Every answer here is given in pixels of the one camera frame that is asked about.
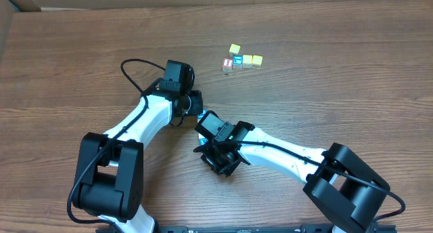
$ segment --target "small block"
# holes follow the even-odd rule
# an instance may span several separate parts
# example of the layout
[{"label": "small block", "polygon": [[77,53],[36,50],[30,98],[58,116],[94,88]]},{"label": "small block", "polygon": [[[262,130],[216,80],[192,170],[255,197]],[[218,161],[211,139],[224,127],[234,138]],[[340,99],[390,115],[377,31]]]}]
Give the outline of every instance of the small block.
[{"label": "small block", "polygon": [[233,67],[233,60],[231,58],[224,58],[223,70],[230,72],[233,70],[232,67]]},{"label": "small block", "polygon": [[233,68],[242,68],[242,56],[233,56]]},{"label": "small block", "polygon": [[252,66],[252,56],[245,55],[242,57],[242,68],[251,68]]},{"label": "small block", "polygon": [[230,46],[229,56],[230,56],[230,57],[233,57],[234,55],[238,54],[239,51],[240,51],[240,49],[241,49],[241,46],[236,45],[236,44],[232,44],[232,45]]},{"label": "small block", "polygon": [[263,61],[262,56],[253,56],[251,68],[260,69],[262,67],[262,61]]}]

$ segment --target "tabletop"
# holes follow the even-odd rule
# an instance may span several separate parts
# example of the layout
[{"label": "tabletop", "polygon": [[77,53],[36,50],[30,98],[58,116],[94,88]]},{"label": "tabletop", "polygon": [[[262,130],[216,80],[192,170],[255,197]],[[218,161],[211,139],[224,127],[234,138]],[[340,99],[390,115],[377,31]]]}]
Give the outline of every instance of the tabletop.
[{"label": "tabletop", "polygon": [[[302,146],[351,148],[407,210],[381,221],[431,232],[433,0],[343,1],[15,14],[0,67],[0,231],[92,232],[68,219],[80,141],[138,104],[120,63],[191,64],[204,105]],[[231,43],[260,70],[221,70]],[[162,72],[129,63],[148,86]],[[163,226],[325,223],[302,185],[263,167],[217,176],[189,118],[144,152],[144,209]],[[386,213],[399,205],[387,198]],[[80,218],[92,218],[74,210]]]}]

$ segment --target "toy block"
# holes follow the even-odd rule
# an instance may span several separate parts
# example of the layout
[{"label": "toy block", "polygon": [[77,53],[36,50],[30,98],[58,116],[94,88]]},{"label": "toy block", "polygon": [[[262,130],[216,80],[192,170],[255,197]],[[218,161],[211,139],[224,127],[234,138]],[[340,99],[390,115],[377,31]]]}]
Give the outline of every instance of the toy block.
[{"label": "toy block", "polygon": [[244,55],[242,57],[242,68],[251,68],[252,66],[252,56]]},{"label": "toy block", "polygon": [[239,53],[239,51],[241,50],[241,46],[236,45],[236,44],[232,44],[230,46],[230,50],[229,50],[229,56],[233,57],[234,55],[237,55]]},{"label": "toy block", "polygon": [[253,56],[251,68],[260,69],[262,67],[262,61],[263,61],[262,56]]},{"label": "toy block", "polygon": [[224,58],[223,70],[230,72],[233,70],[232,67],[233,67],[233,60],[231,58]]},{"label": "toy block", "polygon": [[242,56],[233,56],[233,68],[242,69]]}]

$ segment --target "yellow block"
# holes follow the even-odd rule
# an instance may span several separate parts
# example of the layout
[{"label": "yellow block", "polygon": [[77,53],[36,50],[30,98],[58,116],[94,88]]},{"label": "yellow block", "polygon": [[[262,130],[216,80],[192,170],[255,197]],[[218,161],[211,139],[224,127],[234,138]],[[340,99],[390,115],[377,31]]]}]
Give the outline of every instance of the yellow block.
[{"label": "yellow block", "polygon": [[252,66],[252,56],[244,55],[243,62],[242,62],[242,68],[251,68],[251,66]]},{"label": "yellow block", "polygon": [[254,56],[252,57],[252,68],[256,68],[259,69],[262,67],[262,61],[263,61],[263,57],[262,56]]},{"label": "yellow block", "polygon": [[241,46],[236,45],[236,44],[232,44],[230,46],[229,56],[233,57],[234,55],[237,55],[239,53],[240,49],[241,49]]}]

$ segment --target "cable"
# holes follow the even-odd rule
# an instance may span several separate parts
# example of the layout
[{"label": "cable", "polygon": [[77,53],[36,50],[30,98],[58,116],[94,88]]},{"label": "cable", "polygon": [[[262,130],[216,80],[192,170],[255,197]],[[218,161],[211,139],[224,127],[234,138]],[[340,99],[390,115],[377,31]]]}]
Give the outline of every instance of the cable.
[{"label": "cable", "polygon": [[138,86],[137,84],[136,84],[136,82],[134,81],[134,80],[132,80],[132,78],[130,78],[129,77],[129,75],[124,71],[124,68],[123,68],[123,66],[126,64],[126,63],[129,63],[129,62],[142,62],[142,63],[146,63],[146,64],[150,64],[150,65],[152,65],[152,66],[155,66],[156,68],[160,68],[161,70],[163,70],[163,71],[165,71],[165,68],[164,67],[162,67],[161,65],[158,65],[158,64],[155,64],[155,63],[153,63],[153,62],[150,62],[150,61],[148,61],[148,60],[142,60],[142,59],[128,59],[128,60],[123,60],[122,61],[122,64],[120,64],[120,69],[122,70],[122,73],[123,73],[123,75],[134,85],[134,87],[135,88],[137,88],[137,90],[140,92],[140,93],[143,93],[143,90],[140,88],[140,86]]},{"label": "cable", "polygon": [[[327,165],[323,165],[321,163],[313,161],[313,160],[311,160],[311,159],[309,159],[309,158],[307,158],[305,156],[301,156],[299,154],[296,154],[295,152],[292,152],[292,151],[290,151],[290,150],[288,150],[286,148],[283,148],[283,147],[275,145],[275,144],[270,144],[270,143],[267,143],[267,142],[249,142],[249,141],[222,141],[222,142],[215,142],[215,141],[213,141],[211,145],[212,146],[218,146],[218,145],[229,145],[229,144],[247,144],[247,145],[268,146],[268,147],[276,148],[276,149],[278,149],[278,150],[280,150],[282,152],[288,153],[289,155],[292,155],[292,156],[294,156],[296,158],[299,158],[300,160],[303,160],[303,161],[305,161],[307,163],[316,165],[316,166],[318,166],[321,169],[326,169],[326,170],[328,170],[328,171],[330,171],[332,173],[335,173],[335,174],[340,175],[342,177],[345,177],[347,179],[351,179],[351,180],[356,181],[356,182],[358,182],[360,184],[363,184],[364,186],[369,186],[369,187],[375,188],[376,190],[379,190],[380,192],[383,192],[384,194],[386,194],[388,196],[391,196],[393,199],[395,199],[397,202],[400,203],[401,207],[400,207],[399,210],[396,210],[396,211],[391,212],[391,213],[386,213],[386,214],[383,214],[383,215],[379,215],[379,216],[377,216],[377,217],[375,217],[373,219],[373,223],[376,222],[377,220],[380,220],[380,219],[384,219],[384,218],[387,218],[387,217],[392,217],[392,216],[395,216],[395,215],[399,215],[403,211],[405,211],[405,209],[406,209],[406,204],[403,201],[403,199],[401,199],[399,196],[397,196],[396,194],[394,194],[393,192],[391,192],[389,190],[383,189],[382,187],[380,187],[380,186],[378,186],[376,184],[373,184],[373,183],[370,183],[370,182],[366,182],[364,180],[356,178],[355,176],[352,176],[352,175],[349,175],[349,174],[347,174],[345,172],[341,172],[341,171],[339,171],[337,169],[331,168],[331,167],[329,167]],[[194,152],[201,152],[204,149],[206,149],[207,147],[209,147],[209,145],[210,145],[210,143],[198,146],[193,151]]]},{"label": "cable", "polygon": [[129,75],[124,71],[124,64],[128,63],[128,62],[143,62],[143,63],[147,63],[147,64],[151,64],[152,66],[158,67],[162,70],[165,70],[164,67],[161,67],[153,62],[147,61],[147,60],[141,60],[141,59],[129,59],[129,60],[125,60],[122,62],[122,64],[120,64],[120,69],[122,70],[123,75],[138,89],[138,91],[140,92],[141,96],[144,98],[145,100],[145,105],[143,107],[143,110],[132,120],[130,121],[127,125],[125,125],[115,136],[113,136],[108,142],[107,144],[101,148],[101,150],[99,150],[96,155],[93,157],[93,159],[90,161],[90,163],[87,165],[87,167],[85,168],[85,170],[81,173],[80,177],[77,179],[75,185],[72,187],[71,191],[69,192],[69,196],[68,196],[68,202],[66,205],[66,211],[68,212],[68,216],[69,218],[78,224],[97,224],[97,223],[107,223],[110,224],[111,226],[115,227],[118,229],[118,226],[116,226],[116,224],[110,220],[107,219],[92,219],[92,220],[87,220],[87,219],[78,219],[74,216],[74,214],[72,213],[72,196],[74,195],[76,189],[78,188],[78,186],[80,185],[81,181],[83,180],[84,176],[86,175],[86,173],[90,170],[90,168],[96,164],[98,162],[98,160],[100,158],[102,158],[105,153],[106,150],[111,148],[112,144],[114,142],[116,142],[116,140],[125,132],[127,131],[136,121],[138,121],[138,119],[140,119],[141,116],[143,116],[143,114],[145,113],[145,111],[149,108],[149,101],[147,100],[146,95],[148,95],[150,93],[150,91],[155,88],[157,86],[157,84],[159,84],[161,78],[156,79],[152,84],[150,84],[150,86],[146,89],[146,90],[142,90],[140,88],[140,86],[138,86],[138,84],[136,84],[136,82],[134,82],[134,80],[132,80],[132,78],[129,77]]}]

